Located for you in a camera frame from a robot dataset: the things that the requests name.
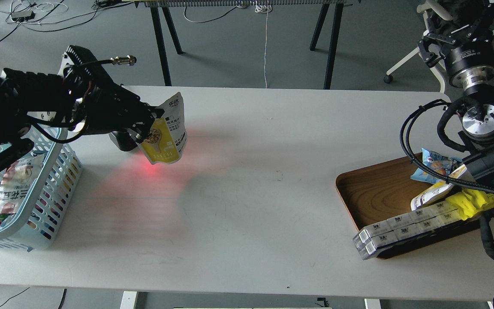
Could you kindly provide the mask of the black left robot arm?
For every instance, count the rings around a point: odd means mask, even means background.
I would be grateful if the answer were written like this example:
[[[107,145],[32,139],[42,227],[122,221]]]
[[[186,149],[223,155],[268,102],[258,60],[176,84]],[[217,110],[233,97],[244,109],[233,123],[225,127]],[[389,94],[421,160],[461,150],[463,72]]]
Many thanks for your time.
[[[33,149],[35,143],[26,138],[32,127],[56,143],[112,133],[118,148],[129,151],[145,141],[163,109],[142,102],[103,68],[135,63],[133,55],[98,60],[89,49],[70,45],[59,74],[5,68],[0,77],[0,172]]]

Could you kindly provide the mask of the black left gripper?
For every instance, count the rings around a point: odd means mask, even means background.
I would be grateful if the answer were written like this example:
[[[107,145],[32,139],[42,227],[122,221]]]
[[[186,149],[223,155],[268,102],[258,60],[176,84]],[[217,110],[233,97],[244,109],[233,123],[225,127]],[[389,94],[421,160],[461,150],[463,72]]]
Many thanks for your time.
[[[116,84],[82,84],[74,89],[74,99],[74,132],[82,135],[127,131],[142,143],[149,137],[155,120],[165,113]]]

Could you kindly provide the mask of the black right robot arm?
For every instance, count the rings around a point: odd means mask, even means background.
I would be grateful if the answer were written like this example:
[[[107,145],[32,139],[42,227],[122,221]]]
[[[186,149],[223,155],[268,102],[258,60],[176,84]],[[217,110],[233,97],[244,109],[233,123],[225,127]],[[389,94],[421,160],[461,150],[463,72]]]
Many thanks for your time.
[[[463,96],[446,103],[434,100],[406,119],[400,130],[403,151],[422,170],[446,183],[462,188],[453,201],[465,220],[478,219],[482,244],[494,260],[494,1],[460,0],[449,9],[437,0],[426,0],[417,10],[424,14],[425,31],[418,41],[424,63],[433,68],[444,62],[445,78]],[[410,129],[430,108],[443,106],[437,124],[442,143],[457,152],[468,152],[463,163],[472,181],[442,176],[424,166],[410,147]],[[494,297],[491,303],[494,309]]]

